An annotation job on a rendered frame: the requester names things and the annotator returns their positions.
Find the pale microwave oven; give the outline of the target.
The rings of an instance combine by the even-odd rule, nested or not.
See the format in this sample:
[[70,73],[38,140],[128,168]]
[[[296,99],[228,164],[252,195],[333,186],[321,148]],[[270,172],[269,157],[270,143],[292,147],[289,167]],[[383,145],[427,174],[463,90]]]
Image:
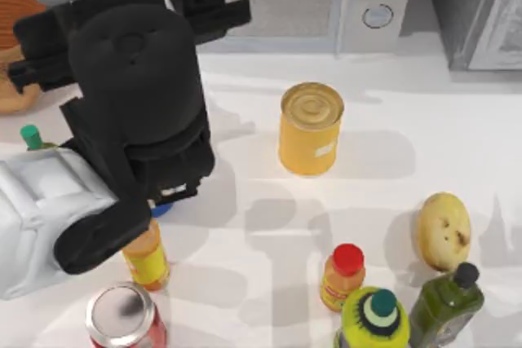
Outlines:
[[[206,53],[386,53],[401,31],[408,0],[250,0],[251,21],[201,46]],[[388,5],[393,21],[369,29],[367,8]]]

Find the yellow can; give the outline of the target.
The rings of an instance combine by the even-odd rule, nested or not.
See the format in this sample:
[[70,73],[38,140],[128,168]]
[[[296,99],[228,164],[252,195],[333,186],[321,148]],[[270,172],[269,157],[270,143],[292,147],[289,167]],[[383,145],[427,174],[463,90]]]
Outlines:
[[344,103],[332,87],[303,82],[281,98],[278,153],[283,166],[302,176],[317,176],[334,164]]

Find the microwave knob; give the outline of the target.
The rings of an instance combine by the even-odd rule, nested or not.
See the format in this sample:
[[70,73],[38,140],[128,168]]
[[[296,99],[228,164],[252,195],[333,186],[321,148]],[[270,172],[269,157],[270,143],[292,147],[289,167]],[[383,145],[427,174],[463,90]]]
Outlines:
[[362,21],[369,29],[382,29],[387,27],[394,19],[393,10],[386,4],[379,4],[365,10]]

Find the brown woven basket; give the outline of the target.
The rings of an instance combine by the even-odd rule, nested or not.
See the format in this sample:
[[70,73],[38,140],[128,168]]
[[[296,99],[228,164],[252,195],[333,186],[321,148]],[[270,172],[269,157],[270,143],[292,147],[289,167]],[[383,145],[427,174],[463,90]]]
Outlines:
[[24,59],[13,33],[15,22],[43,10],[44,6],[36,0],[0,0],[0,115],[29,110],[42,93],[38,84],[32,84],[19,94],[7,76],[7,68]]

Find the green capped bottle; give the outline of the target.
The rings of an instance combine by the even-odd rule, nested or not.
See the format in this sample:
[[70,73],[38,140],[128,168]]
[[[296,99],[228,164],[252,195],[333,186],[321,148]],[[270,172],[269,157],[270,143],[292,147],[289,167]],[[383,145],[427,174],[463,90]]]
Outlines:
[[43,141],[39,129],[33,124],[22,126],[20,128],[20,136],[25,141],[28,151],[58,147],[55,143]]

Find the orange bottle blue cap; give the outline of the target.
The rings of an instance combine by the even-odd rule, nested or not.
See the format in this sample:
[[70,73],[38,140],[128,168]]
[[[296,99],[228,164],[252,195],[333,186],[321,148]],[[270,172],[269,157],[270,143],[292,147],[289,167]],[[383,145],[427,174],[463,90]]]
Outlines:
[[135,283],[150,292],[158,291],[167,284],[170,264],[155,218],[151,218],[147,231],[122,249],[122,254]]

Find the grey cabinet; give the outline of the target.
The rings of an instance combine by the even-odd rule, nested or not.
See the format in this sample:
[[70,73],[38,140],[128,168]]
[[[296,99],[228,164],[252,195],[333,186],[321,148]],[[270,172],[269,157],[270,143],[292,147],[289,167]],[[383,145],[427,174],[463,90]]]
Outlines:
[[522,0],[432,0],[449,68],[522,72]]

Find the orange bottle red cap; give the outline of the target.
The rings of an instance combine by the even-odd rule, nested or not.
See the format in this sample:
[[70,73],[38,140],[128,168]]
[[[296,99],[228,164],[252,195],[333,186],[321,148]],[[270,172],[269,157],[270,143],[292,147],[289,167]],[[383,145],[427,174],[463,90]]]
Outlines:
[[325,263],[320,298],[332,311],[340,312],[347,297],[363,284],[365,256],[355,244],[338,245]]

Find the red can silver top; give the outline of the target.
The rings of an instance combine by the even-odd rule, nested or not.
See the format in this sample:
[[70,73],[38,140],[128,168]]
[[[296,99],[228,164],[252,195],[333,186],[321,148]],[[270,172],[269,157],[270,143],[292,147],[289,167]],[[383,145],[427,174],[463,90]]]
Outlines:
[[136,283],[114,284],[86,307],[86,330],[94,348],[167,348],[165,323],[156,303]]

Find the pale yellow potato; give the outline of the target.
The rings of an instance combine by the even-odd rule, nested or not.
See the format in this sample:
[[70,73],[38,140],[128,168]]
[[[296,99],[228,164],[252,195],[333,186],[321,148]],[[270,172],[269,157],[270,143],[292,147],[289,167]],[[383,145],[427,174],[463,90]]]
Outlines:
[[471,247],[471,220],[454,194],[437,192],[422,204],[415,220],[415,243],[420,258],[438,272],[454,271]]

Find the yellow-green bottle teal cap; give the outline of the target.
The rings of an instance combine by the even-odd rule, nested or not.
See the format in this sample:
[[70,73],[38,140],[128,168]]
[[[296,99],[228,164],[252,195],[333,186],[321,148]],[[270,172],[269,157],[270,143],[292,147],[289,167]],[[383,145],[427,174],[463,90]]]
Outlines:
[[332,348],[409,348],[410,326],[396,295],[377,287],[350,293]]

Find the dark green bottle black cap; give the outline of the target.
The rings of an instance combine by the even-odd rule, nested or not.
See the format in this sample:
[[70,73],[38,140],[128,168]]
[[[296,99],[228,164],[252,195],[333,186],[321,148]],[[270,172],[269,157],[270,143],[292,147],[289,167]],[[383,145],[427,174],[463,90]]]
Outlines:
[[422,286],[409,313],[410,348],[443,348],[456,339],[484,305],[479,276],[474,264],[462,262]]

